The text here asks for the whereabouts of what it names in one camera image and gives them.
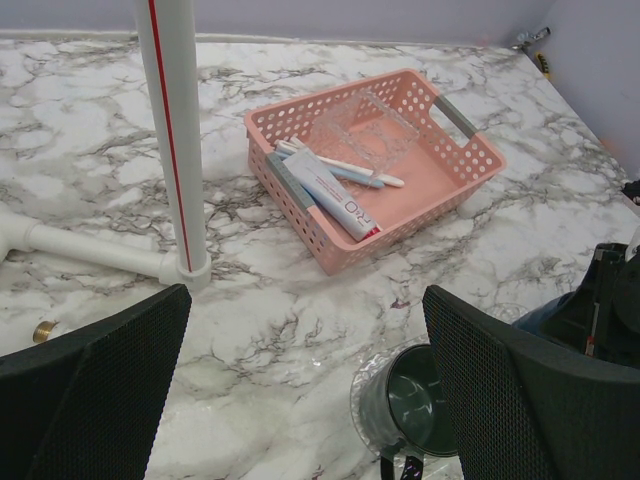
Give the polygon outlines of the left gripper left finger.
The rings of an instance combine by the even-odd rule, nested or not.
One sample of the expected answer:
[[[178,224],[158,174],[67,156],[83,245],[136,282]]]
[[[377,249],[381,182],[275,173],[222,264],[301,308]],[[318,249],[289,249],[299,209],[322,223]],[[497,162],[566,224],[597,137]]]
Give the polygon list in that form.
[[[173,285],[3,356],[2,478],[144,478],[190,307]]]

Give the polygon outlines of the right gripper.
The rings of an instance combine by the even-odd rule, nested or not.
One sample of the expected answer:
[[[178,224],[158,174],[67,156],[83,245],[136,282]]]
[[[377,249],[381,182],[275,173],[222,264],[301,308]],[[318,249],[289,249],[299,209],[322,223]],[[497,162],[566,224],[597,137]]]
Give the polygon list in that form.
[[[639,256],[600,243],[578,288],[512,326],[576,353],[639,367]]]

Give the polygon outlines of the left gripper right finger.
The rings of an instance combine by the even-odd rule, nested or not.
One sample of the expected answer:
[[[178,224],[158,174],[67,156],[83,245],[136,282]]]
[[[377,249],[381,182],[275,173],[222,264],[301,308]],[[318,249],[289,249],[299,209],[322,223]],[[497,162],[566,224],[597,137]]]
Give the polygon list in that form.
[[[436,285],[423,310],[465,478],[638,478],[638,370],[516,329]]]

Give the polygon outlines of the pink perforated plastic basket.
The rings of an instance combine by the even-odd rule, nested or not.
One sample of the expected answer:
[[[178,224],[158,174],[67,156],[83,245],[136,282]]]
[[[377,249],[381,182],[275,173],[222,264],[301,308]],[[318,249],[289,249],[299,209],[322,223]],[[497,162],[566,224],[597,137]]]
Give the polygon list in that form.
[[[321,268],[336,274],[466,201],[501,172],[499,150],[415,70],[265,106],[244,120],[248,164]],[[379,233],[355,240],[284,166],[297,146],[343,180]]]

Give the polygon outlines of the dark green mug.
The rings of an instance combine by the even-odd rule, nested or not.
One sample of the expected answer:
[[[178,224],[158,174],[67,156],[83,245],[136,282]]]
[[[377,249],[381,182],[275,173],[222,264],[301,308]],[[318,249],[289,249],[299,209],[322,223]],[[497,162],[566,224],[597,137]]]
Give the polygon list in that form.
[[[431,346],[418,343],[385,350],[365,361],[350,389],[358,435],[379,460],[379,477],[421,479],[428,460],[458,454],[457,443]]]

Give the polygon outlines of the white toothpaste tube red cap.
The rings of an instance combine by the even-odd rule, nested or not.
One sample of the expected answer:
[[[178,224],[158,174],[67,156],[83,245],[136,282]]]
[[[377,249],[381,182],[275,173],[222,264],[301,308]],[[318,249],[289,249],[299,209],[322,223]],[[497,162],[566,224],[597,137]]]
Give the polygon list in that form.
[[[308,148],[290,155],[283,163],[311,197],[354,240],[362,241],[381,232],[373,217]]]

